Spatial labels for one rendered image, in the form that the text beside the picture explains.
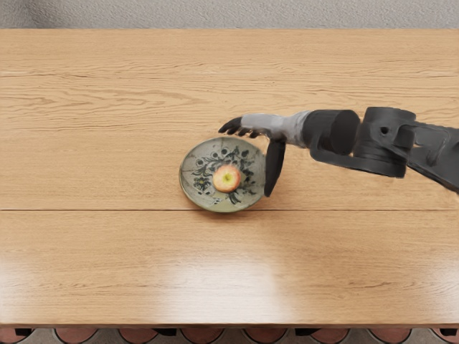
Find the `patterned ceramic plate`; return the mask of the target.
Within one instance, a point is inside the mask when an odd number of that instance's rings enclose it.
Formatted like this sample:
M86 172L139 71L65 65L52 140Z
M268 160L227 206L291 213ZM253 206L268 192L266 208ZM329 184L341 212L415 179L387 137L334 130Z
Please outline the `patterned ceramic plate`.
M240 173L240 184L230 192L215 188L214 173L230 165ZM234 137L201 142L184 157L179 180L186 196L213 212L232 213L249 208L264 196L265 155L255 145Z

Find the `red yellow apple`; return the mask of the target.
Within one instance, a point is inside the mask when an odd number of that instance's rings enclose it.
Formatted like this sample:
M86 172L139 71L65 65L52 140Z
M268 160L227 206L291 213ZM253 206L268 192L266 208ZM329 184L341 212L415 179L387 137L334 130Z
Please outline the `red yellow apple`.
M235 191L241 182L241 172L231 165L219 167L213 174L212 183L217 191L230 193Z

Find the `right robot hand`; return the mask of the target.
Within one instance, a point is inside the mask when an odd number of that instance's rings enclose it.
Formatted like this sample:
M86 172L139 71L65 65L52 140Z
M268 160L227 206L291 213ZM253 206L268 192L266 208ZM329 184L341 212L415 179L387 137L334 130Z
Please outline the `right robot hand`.
M264 195L270 197L283 168L287 145L305 148L303 127L310 111L302 111L285 117L274 114L253 113L226 122L218 133L250 138L266 136L270 142L265 157Z

